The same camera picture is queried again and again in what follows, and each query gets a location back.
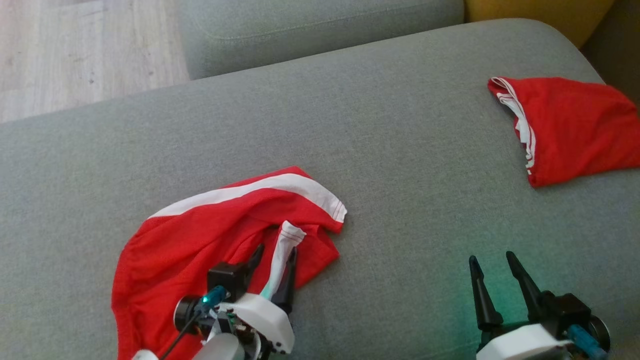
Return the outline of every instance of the yellow cushion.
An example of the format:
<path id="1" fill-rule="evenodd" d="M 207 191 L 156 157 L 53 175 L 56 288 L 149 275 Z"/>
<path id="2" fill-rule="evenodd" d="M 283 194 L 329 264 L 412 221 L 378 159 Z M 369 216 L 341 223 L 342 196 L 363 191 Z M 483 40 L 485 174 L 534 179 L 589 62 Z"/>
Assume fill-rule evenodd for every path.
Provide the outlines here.
<path id="1" fill-rule="evenodd" d="M 614 0 L 465 0 L 468 22 L 523 17 L 558 29 L 577 47 L 591 36 Z"/>

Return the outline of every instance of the white trim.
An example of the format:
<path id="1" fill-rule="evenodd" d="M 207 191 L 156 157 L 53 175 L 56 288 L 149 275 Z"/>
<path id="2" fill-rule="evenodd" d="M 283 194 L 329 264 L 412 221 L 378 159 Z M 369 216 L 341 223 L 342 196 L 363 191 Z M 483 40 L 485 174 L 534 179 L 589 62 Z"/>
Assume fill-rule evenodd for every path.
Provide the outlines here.
<path id="1" fill-rule="evenodd" d="M 318 182 L 298 174 L 280 174 L 266 177 L 247 185 L 222 188 L 194 195 L 174 202 L 149 218 L 180 215 L 198 206 L 219 204 L 260 189 L 276 189 L 298 194 L 324 210 L 335 221 L 344 222 L 347 209 L 342 202 Z"/>
<path id="2" fill-rule="evenodd" d="M 528 169 L 532 168 L 533 165 L 535 164 L 536 133 L 533 131 L 533 128 L 531 127 L 531 125 L 529 125 L 529 122 L 527 121 L 527 116 L 524 113 L 524 108 L 522 107 L 522 104 L 518 100 L 518 96 L 516 95 L 516 92 L 513 89 L 513 86 L 511 86 L 511 84 L 509 84 L 509 82 L 506 81 L 504 78 L 491 78 L 491 81 L 493 81 L 496 85 L 500 86 L 501 88 L 504 88 L 509 92 L 508 94 L 503 94 L 499 92 L 496 94 L 496 96 L 498 97 L 498 100 L 500 101 L 500 103 L 508 106 L 509 109 L 513 111 L 513 113 L 516 115 L 516 118 L 518 119 L 518 121 L 516 121 L 515 129 L 518 130 L 518 132 L 520 133 L 520 142 L 525 144 L 526 146 L 526 149 L 527 149 L 526 168 L 527 168 L 527 173 L 531 174 L 531 170 L 528 170 Z"/>
<path id="3" fill-rule="evenodd" d="M 287 266 L 287 261 L 289 260 L 289 255 L 291 255 L 291 251 L 294 247 L 300 245 L 306 235 L 307 233 L 302 231 L 299 227 L 293 226 L 290 222 L 285 221 L 282 223 L 282 228 L 280 230 L 280 234 L 278 234 L 278 240 L 276 242 L 276 248 L 273 251 L 273 257 L 271 258 L 269 280 L 260 292 L 261 297 L 271 300 L 273 294 L 278 291 L 280 281 L 282 281 L 282 275 L 284 274 L 284 269 Z"/>

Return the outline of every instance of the couch cushion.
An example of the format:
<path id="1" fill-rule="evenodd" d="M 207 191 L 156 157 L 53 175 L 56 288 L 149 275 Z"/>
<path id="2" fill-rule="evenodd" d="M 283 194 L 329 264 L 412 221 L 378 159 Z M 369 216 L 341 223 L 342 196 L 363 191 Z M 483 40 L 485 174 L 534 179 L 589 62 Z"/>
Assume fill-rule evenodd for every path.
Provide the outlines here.
<path id="1" fill-rule="evenodd" d="M 625 354 L 640 171 L 533 190 L 490 76 L 600 81 L 552 28 L 495 20 L 0 126 L 3 357 L 113 359 L 113 273 L 142 221 L 289 165 L 349 209 L 341 258 L 296 296 L 291 359 L 472 359 L 469 255 L 505 320 L 526 317 L 507 250 L 592 306 Z"/>
<path id="2" fill-rule="evenodd" d="M 191 79 L 462 23 L 462 0 L 183 0 Z"/>

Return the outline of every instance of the black cable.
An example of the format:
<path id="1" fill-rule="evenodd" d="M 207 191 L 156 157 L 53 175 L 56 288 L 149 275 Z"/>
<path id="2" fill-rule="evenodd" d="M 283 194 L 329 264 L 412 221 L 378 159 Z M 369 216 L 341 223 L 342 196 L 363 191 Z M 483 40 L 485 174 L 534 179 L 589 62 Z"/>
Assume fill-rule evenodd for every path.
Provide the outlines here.
<path id="1" fill-rule="evenodd" d="M 178 334 L 178 337 L 173 341 L 173 343 L 171 344 L 171 346 L 169 347 L 169 350 L 167 350 L 164 355 L 162 355 L 160 357 L 160 359 L 158 360 L 165 360 L 167 356 L 169 356 L 169 353 L 173 350 L 173 348 L 176 346 L 176 344 L 178 343 L 178 341 L 180 341 L 180 339 L 182 339 L 182 337 L 187 333 L 187 329 L 189 329 L 189 327 L 191 326 L 191 324 L 200 317 L 202 313 L 199 311 L 196 311 L 196 313 L 193 315 L 193 317 L 187 322 L 187 324 L 182 328 L 182 330 L 180 330 L 180 333 Z"/>

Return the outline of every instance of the teal connector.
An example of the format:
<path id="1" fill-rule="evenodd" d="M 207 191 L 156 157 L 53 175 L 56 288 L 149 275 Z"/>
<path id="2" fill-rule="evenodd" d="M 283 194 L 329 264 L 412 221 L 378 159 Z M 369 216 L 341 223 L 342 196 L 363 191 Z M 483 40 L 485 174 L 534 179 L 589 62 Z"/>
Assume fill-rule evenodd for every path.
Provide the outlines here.
<path id="1" fill-rule="evenodd" d="M 566 331 L 566 337 L 573 341 L 575 346 L 584 351 L 589 359 L 606 360 L 609 355 L 600 348 L 600 344 L 580 325 L 571 325 Z"/>
<path id="2" fill-rule="evenodd" d="M 207 312 L 227 298 L 227 289 L 218 285 L 200 299 L 202 309 Z"/>

